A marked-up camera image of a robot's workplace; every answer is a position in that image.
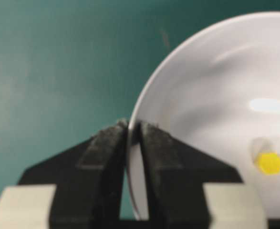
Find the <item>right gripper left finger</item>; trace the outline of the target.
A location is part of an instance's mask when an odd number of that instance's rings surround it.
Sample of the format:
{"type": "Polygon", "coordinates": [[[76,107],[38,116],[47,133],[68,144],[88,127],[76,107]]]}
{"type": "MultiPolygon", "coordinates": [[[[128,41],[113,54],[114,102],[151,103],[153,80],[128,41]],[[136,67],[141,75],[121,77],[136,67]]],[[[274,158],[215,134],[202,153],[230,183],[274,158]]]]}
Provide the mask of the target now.
{"type": "Polygon", "coordinates": [[[55,184],[51,229],[109,229],[119,221],[128,122],[26,169],[19,185],[55,184]]]}

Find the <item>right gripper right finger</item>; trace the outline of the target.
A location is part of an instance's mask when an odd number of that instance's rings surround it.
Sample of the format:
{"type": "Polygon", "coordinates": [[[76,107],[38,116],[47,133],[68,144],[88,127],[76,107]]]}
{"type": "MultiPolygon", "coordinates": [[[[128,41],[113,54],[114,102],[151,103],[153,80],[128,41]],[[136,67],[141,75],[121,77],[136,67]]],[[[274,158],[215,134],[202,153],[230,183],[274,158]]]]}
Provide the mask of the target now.
{"type": "Polygon", "coordinates": [[[238,171],[152,124],[142,122],[138,133],[153,227],[207,229],[212,217],[203,184],[242,183],[238,171]]]}

